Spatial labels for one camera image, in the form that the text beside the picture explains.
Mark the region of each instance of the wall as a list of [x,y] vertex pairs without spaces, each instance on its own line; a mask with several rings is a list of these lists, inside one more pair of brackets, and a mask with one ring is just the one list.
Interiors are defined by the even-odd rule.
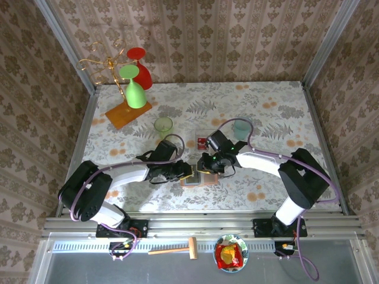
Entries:
[[[81,58],[147,50],[154,82],[302,80],[341,0],[48,0]],[[98,51],[91,43],[102,41]],[[92,72],[96,65],[90,65]],[[108,73],[107,82],[112,83]]]
[[26,283],[88,93],[33,1],[0,1],[0,283]]
[[361,0],[311,87],[350,208],[379,266],[379,1]]

